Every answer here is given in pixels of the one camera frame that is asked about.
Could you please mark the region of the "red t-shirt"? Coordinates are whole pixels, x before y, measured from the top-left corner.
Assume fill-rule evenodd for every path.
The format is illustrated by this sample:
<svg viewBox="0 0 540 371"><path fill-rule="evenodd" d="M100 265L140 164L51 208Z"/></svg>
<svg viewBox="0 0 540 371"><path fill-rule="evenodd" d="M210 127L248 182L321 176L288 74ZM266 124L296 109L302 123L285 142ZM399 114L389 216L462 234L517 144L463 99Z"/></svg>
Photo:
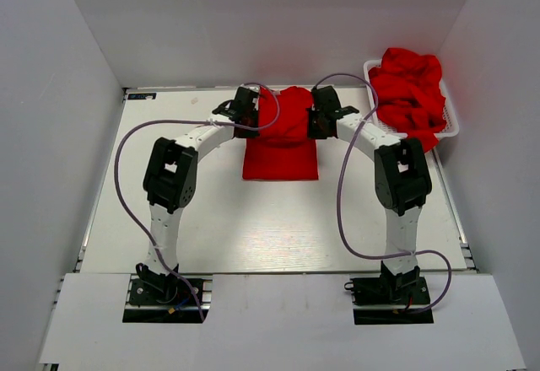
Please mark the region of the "red t-shirt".
<svg viewBox="0 0 540 371"><path fill-rule="evenodd" d="M308 109L311 92L288 87L272 96L265 89L259 99L259 120L263 125L278 120L246 140L243 180L309 181L318 180L317 147L308 138Z"/></svg>

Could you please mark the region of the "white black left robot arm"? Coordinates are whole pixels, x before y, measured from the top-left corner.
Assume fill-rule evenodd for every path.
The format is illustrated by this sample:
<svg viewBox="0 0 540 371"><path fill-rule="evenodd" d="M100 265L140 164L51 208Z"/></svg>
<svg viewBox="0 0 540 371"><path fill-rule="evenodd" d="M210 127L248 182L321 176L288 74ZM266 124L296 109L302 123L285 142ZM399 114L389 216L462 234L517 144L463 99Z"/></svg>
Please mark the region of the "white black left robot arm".
<svg viewBox="0 0 540 371"><path fill-rule="evenodd" d="M171 271L178 270L176 245L181 215L194 197L198 163L221 144L235 137L256 137L259 114L257 102L262 91L240 87L235 97L212 111L208 124L199 124L177 138L155 141L143 189L150 210L151 239L145 261L136 267L139 278L161 303L178 293Z"/></svg>

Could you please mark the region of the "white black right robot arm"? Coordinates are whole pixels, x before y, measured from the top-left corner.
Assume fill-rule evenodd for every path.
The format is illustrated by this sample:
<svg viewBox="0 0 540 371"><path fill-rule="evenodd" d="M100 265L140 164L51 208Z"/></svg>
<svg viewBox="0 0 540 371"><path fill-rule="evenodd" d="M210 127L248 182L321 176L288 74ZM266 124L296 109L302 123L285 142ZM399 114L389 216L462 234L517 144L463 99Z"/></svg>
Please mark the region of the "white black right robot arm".
<svg viewBox="0 0 540 371"><path fill-rule="evenodd" d="M341 106L332 86L311 90L313 106L308 109L308 137L335 137L348 143L337 183L337 227L346 249L364 260L381 263L380 289L393 303L407 297L419 281L415 255L419 215L432 191L422 143L381 130L352 106ZM353 149L374 164L375 194L386 212L384 255L361 254L346 240L342 220L342 191L345 170Z"/></svg>

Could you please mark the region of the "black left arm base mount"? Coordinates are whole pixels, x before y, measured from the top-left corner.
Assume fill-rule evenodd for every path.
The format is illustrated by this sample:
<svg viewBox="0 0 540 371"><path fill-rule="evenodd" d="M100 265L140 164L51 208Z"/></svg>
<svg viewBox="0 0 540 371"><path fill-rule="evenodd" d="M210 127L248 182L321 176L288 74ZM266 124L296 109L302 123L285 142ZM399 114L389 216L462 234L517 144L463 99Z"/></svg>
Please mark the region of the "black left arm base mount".
<svg viewBox="0 0 540 371"><path fill-rule="evenodd" d="M200 325L211 306L212 278L188 277L190 288L174 275L132 274L128 283L124 324Z"/></svg>

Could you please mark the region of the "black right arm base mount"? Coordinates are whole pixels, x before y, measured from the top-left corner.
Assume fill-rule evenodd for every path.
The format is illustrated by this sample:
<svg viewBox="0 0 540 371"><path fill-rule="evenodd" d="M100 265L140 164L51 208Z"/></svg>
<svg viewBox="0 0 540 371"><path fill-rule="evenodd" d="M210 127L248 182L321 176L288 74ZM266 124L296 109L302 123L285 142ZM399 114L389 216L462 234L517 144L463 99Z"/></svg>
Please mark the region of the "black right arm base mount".
<svg viewBox="0 0 540 371"><path fill-rule="evenodd" d="M431 309L416 310L430 304L424 277L412 286L392 293L381 277L356 277L344 283L351 294L355 325L428 325L434 323Z"/></svg>

